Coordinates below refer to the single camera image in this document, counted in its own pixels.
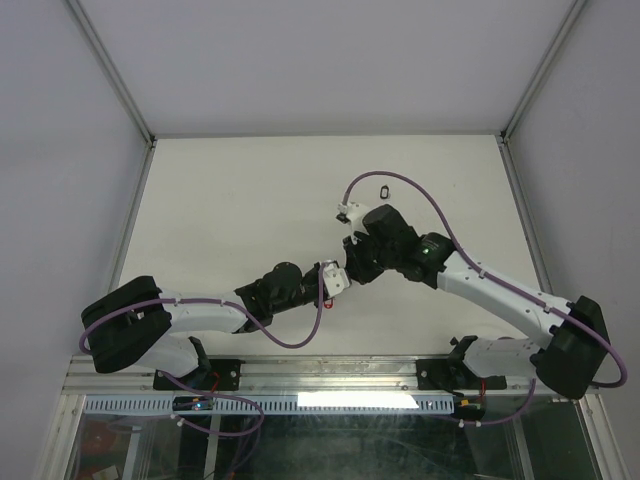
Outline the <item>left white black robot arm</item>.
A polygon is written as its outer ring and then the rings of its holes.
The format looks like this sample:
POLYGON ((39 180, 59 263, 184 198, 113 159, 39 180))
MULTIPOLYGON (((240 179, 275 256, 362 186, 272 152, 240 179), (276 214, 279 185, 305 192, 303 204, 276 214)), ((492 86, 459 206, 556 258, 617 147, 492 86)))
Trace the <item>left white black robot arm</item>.
POLYGON ((217 297, 161 289, 153 277, 139 276, 86 307, 80 350, 93 358, 98 373, 119 372, 134 364, 164 370, 188 388, 209 377, 202 343, 191 332, 225 334, 262 332, 273 343, 297 349, 310 342, 287 343, 268 327, 274 317, 308 304, 322 317, 329 299, 325 287, 328 261, 302 273, 283 262, 257 280, 217 297))

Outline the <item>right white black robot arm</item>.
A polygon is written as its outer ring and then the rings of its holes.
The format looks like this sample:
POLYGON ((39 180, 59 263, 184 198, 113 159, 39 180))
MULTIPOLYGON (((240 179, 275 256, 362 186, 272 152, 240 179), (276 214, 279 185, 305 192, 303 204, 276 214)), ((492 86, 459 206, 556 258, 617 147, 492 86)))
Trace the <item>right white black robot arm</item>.
POLYGON ((609 341, 596 301, 581 296, 571 302, 503 280, 468 262, 448 237, 418 235, 388 204, 368 208, 349 202, 339 206, 337 218, 351 229, 343 240, 351 280, 364 285, 394 271, 468 300, 521 332, 515 339, 460 339, 447 363, 455 385, 469 387, 492 376, 529 377, 571 400, 595 386, 609 341))

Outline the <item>aluminium mounting rail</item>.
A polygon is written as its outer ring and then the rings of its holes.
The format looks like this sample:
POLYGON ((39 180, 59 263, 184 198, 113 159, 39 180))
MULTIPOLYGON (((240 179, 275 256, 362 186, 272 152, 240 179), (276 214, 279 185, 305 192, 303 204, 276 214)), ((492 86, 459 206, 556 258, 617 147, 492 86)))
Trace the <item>aluminium mounting rail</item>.
MULTIPOLYGON (((197 388, 231 394, 276 395, 298 391, 405 391, 445 394, 479 392, 480 380, 458 376, 444 356, 244 356, 210 358, 211 371, 197 388)), ((132 366, 112 374, 95 371, 87 356, 72 358, 64 394, 159 394, 177 388, 150 367, 132 366)))

